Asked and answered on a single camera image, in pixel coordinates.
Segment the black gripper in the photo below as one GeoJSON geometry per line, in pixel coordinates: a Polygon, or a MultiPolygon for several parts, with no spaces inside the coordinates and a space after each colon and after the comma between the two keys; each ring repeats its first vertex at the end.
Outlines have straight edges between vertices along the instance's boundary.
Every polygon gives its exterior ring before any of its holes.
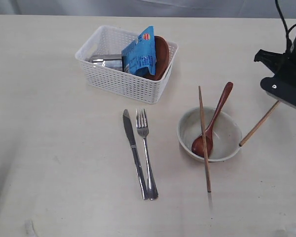
{"type": "Polygon", "coordinates": [[[296,84],[296,51],[281,54],[260,49],[254,56],[254,62],[263,63],[276,80],[296,84]]]}

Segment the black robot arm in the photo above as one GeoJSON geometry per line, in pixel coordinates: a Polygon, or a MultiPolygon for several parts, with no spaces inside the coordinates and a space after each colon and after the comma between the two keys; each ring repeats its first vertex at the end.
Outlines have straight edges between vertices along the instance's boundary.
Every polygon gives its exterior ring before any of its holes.
{"type": "Polygon", "coordinates": [[[260,81],[261,87],[283,83],[296,88],[296,23],[288,27],[277,0],[275,6],[284,26],[285,51],[276,53],[260,49],[254,56],[254,62],[263,63],[273,73],[272,77],[260,81]]]}

